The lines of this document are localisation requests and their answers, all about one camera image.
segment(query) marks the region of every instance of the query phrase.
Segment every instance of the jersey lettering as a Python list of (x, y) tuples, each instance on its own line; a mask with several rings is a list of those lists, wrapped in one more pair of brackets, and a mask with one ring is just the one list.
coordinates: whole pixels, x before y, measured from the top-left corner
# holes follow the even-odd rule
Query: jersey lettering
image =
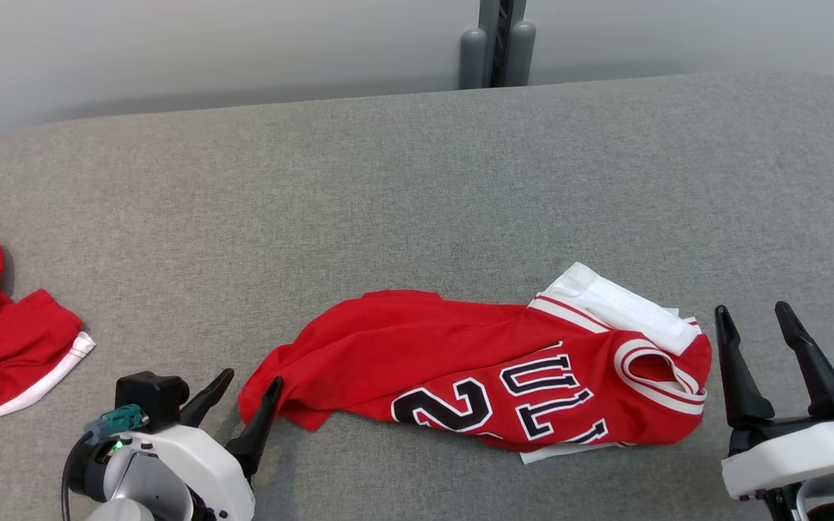
[[(559, 342), (553, 346), (546, 347), (546, 349), (561, 347), (561, 344), (562, 342)], [(519, 381), (520, 376), (541, 373), (545, 372), (545, 370), (549, 370), (552, 373), (555, 373), (555, 370), (561, 370), (561, 375), (533, 378), (523, 382)], [(541, 360), (533, 360), (533, 362), (520, 363), (519, 365), (507, 367), (501, 370), (500, 380), (502, 380), (503, 385), (506, 387), (506, 391), (513, 396), (520, 396), (543, 389), (573, 389), (579, 385), (578, 380), (571, 373), (571, 363), (568, 355), (565, 353), (558, 353), (555, 356)]]
[(601, 439), (603, 436), (606, 436), (608, 432), (609, 429), (606, 428), (606, 419), (600, 418), (600, 421), (593, 423), (593, 426), (588, 430), (588, 432), (584, 432), (572, 439), (569, 439), (568, 443), (581, 443), (585, 445), (595, 439)]
[(391, 403), (391, 416), (396, 422), (433, 426), (421, 418), (422, 415), (441, 428), (456, 432), (469, 431), (487, 423), (493, 411), (482, 383), (466, 378), (454, 383), (452, 388), (459, 401), (465, 402), (465, 412), (449, 405), (429, 390), (418, 388), (402, 394)]
[(589, 389), (583, 389), (576, 393), (573, 398), (569, 399), (552, 399), (549, 402), (543, 403), (526, 403), (516, 407), (516, 415), (519, 416), (519, 422), (523, 425), (523, 430), (526, 431), (526, 437), (530, 441), (533, 439), (542, 438), (555, 432), (552, 428), (552, 423), (542, 421), (540, 416), (549, 415), (555, 411), (564, 411), (566, 409), (573, 409), (588, 399), (593, 398), (593, 393)]

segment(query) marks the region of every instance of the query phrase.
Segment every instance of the red basketball jersey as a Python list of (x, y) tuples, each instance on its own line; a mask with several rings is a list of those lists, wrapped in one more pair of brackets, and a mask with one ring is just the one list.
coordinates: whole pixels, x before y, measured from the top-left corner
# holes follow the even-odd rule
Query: red basketball jersey
[(522, 452), (672, 443), (700, 422), (710, 363), (695, 321), (576, 265), (527, 307), (407, 291), (347, 300), (265, 359), (240, 407), (251, 418), (282, 376), (281, 414), (310, 430), (347, 411)]

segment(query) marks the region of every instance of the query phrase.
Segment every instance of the white fabric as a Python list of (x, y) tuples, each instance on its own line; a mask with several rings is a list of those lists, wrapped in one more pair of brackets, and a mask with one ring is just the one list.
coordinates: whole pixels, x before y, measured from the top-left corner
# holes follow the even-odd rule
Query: white fabric
[(698, 328), (644, 297), (575, 263), (540, 295), (589, 311), (612, 329), (638, 331), (662, 350), (680, 356)]
[(566, 456), (578, 452), (592, 451), (593, 449), (604, 449), (606, 447), (619, 447), (616, 443), (597, 443), (596, 445), (581, 445), (579, 443), (558, 443), (549, 445), (532, 452), (520, 452), (519, 457), (523, 459), (523, 465), (541, 462), (542, 459), (555, 456)]
[(20, 411), (27, 406), (34, 405), (39, 399), (43, 398), (50, 389), (55, 388), (56, 384), (60, 383), (69, 371), (76, 367), (76, 365), (95, 347), (95, 342), (88, 336), (88, 334), (80, 331), (76, 339), (73, 340), (72, 347), (63, 360), (56, 364), (50, 373), (34, 383), (34, 385), (27, 388), (23, 393), (14, 397), (11, 402), (6, 402), (0, 405), (0, 416), (8, 415), (11, 412)]

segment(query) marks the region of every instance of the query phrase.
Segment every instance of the gray upholstered table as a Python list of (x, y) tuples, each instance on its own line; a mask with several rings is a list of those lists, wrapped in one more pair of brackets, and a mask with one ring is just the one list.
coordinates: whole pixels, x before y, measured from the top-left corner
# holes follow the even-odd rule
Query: gray upholstered table
[[(95, 352), (0, 419), (0, 520), (50, 520), (80, 426), (136, 370), (240, 384), (328, 306), (414, 287), (528, 300), (583, 261), (711, 329), (731, 307), (762, 391), (807, 402), (789, 300), (834, 362), (834, 79), (681, 76), (65, 122), (0, 138), (14, 297), (45, 287)], [(205, 420), (225, 439), (236, 389)], [(260, 519), (764, 519), (725, 494), (721, 385), (678, 445), (523, 466), (472, 439), (280, 422)], [(73, 498), (76, 517), (93, 505)]]

